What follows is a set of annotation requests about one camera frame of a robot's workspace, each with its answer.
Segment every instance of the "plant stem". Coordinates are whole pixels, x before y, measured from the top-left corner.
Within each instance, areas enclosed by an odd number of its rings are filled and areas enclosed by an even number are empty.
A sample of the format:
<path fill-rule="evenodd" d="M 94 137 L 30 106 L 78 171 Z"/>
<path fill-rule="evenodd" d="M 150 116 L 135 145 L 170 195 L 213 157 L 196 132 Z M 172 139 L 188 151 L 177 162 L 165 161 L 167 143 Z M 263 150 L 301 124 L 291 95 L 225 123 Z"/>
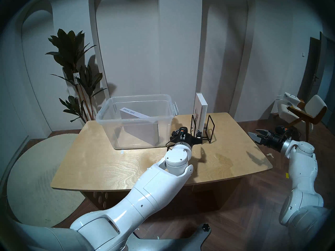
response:
<path fill-rule="evenodd" d="M 91 116 L 91 113 L 90 113 L 90 109 L 88 108 L 88 105 L 87 105 L 87 102 L 86 102 L 85 94 L 84 94 L 84 92 L 83 92 L 83 89 L 82 89 L 81 85 L 79 85 L 79 86 L 80 86 L 81 93 L 82 93 L 83 96 L 84 96 L 84 102 L 85 102 L 85 105 L 86 105 L 86 108 L 87 108 L 87 112 L 88 112 L 88 114 L 89 114 L 89 116 L 90 116 L 90 118 L 91 118 L 91 121 L 92 121 L 93 119 L 92 119 L 92 116 Z"/>
<path fill-rule="evenodd" d="M 92 112 L 92 120 L 94 120 L 94 113 L 93 113 L 93 106 L 92 106 L 92 97 L 90 97 L 90 105 L 91 105 L 91 112 Z"/>
<path fill-rule="evenodd" d="M 80 116 L 80 117 L 83 120 L 84 124 L 86 124 L 86 121 L 84 120 L 83 116 Z"/>
<path fill-rule="evenodd" d="M 79 101 L 81 102 L 80 93 L 78 91 L 78 85 L 75 85 L 74 87 L 76 87 L 76 91 L 77 91 L 77 94 L 78 94 L 78 97 L 79 97 Z M 85 115 L 86 120 L 88 121 L 85 109 L 84 109 L 84 115 Z"/>

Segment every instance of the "white book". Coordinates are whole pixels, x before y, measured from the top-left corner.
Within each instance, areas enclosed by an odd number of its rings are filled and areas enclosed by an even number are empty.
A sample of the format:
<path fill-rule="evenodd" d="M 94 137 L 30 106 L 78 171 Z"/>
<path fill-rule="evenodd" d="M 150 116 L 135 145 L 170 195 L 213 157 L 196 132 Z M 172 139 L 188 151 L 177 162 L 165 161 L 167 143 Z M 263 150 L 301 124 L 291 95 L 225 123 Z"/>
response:
<path fill-rule="evenodd" d="M 200 132 L 203 132 L 206 113 L 207 113 L 207 102 L 203 97 L 202 93 L 197 92 L 195 94 L 195 101 L 194 101 L 194 109 L 193 109 L 193 116 L 195 119 L 196 129 Z"/>
<path fill-rule="evenodd" d="M 149 118 L 149 116 L 139 113 L 137 111 L 122 108 L 120 109 L 121 119 L 133 119 L 133 118 Z M 156 146 L 159 143 L 158 136 L 158 124 L 129 124 L 123 125 L 125 132 L 153 145 Z"/>

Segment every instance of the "bin handle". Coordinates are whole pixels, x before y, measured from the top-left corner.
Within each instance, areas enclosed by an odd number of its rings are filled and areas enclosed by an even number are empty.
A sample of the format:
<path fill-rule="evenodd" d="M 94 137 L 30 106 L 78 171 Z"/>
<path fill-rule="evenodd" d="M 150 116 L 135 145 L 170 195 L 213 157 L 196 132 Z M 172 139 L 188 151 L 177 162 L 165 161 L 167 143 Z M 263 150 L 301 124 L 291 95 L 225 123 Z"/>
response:
<path fill-rule="evenodd" d="M 177 116 L 179 113 L 179 110 L 178 110 L 178 106 L 176 102 L 173 104 L 173 108 L 175 109 L 175 115 Z"/>

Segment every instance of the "wooden table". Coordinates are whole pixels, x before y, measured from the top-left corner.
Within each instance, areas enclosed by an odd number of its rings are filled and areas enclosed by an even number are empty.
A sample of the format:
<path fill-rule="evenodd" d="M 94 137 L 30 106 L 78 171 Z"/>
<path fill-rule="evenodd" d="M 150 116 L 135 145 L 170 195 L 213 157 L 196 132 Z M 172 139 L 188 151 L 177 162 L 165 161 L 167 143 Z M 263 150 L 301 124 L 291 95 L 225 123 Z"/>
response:
<path fill-rule="evenodd" d="M 228 113 L 212 113 L 212 143 L 195 145 L 189 164 L 194 172 L 185 185 L 242 177 L 272 168 L 257 145 Z M 191 115 L 179 115 L 172 130 L 190 127 Z M 115 150 L 103 128 L 88 121 L 58 168 L 51 187 L 74 191 L 126 191 L 148 167 L 159 161 L 166 148 Z"/>

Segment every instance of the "white chair cushion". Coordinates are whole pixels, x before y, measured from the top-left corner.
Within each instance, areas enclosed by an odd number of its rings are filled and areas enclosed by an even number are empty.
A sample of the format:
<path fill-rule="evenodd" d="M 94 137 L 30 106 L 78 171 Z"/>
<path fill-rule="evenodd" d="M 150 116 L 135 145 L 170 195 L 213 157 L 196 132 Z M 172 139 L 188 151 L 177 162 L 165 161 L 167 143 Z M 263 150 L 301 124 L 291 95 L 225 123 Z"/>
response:
<path fill-rule="evenodd" d="M 309 100 L 308 103 L 306 103 L 305 112 L 315 118 L 323 107 L 327 107 L 327 105 L 320 98 L 320 96 L 316 94 Z"/>

